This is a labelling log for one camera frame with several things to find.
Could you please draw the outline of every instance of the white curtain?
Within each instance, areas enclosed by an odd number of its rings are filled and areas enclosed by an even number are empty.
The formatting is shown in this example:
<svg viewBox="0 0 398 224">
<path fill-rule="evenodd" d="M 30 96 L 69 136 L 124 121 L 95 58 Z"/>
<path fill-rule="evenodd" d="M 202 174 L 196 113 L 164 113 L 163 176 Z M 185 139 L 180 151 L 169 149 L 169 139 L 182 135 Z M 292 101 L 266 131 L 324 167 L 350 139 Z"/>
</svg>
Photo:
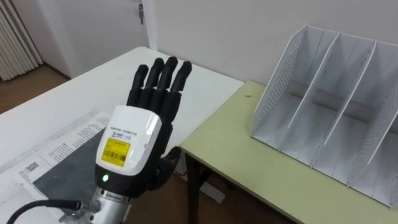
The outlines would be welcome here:
<svg viewBox="0 0 398 224">
<path fill-rule="evenodd" d="M 0 0 L 0 78 L 10 80 L 43 61 L 10 0 Z"/>
</svg>

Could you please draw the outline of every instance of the green led light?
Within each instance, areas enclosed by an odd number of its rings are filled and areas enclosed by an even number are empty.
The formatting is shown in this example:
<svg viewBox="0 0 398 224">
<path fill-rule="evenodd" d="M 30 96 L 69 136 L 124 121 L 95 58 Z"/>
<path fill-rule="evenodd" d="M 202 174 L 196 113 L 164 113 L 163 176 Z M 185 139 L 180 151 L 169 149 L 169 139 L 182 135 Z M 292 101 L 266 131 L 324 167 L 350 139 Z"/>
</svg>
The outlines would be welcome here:
<svg viewBox="0 0 398 224">
<path fill-rule="evenodd" d="M 109 175 L 105 174 L 104 176 L 102 176 L 102 181 L 103 182 L 107 182 L 109 180 Z"/>
</svg>

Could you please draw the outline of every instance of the light green table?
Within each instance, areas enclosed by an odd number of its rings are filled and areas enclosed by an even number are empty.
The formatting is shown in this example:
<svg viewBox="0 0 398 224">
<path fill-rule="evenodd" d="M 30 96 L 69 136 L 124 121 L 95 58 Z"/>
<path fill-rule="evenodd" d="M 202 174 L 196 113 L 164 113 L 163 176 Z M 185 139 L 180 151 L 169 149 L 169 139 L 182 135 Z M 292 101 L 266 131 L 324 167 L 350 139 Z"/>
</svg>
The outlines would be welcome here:
<svg viewBox="0 0 398 224">
<path fill-rule="evenodd" d="M 398 223 L 398 211 L 250 137 L 264 86 L 245 83 L 181 147 L 232 183 L 302 223 Z"/>
</svg>

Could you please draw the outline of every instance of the wooden floor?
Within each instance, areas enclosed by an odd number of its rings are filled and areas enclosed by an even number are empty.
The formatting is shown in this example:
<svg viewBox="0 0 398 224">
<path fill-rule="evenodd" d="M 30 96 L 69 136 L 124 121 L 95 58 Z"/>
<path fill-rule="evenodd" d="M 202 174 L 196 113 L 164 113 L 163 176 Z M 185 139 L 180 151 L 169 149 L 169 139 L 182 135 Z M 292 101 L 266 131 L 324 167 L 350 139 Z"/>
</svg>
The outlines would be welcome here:
<svg viewBox="0 0 398 224">
<path fill-rule="evenodd" d="M 8 82 L 0 83 L 0 113 L 12 109 L 67 80 L 43 66 Z M 227 183 L 211 177 L 209 183 L 225 195 L 219 204 L 200 195 L 199 224 L 288 223 L 270 208 Z M 187 183 L 176 175 L 159 190 L 133 200 L 129 224 L 186 224 Z"/>
</svg>

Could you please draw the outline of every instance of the white file organizer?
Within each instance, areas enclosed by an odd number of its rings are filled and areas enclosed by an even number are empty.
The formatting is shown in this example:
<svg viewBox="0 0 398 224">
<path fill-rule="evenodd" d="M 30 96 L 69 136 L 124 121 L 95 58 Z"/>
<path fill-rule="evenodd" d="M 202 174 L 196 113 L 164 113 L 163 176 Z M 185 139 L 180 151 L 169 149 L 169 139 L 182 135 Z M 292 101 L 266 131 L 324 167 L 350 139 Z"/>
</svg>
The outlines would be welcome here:
<svg viewBox="0 0 398 224">
<path fill-rule="evenodd" d="M 256 108 L 252 137 L 398 207 L 398 45 L 305 26 Z"/>
</svg>

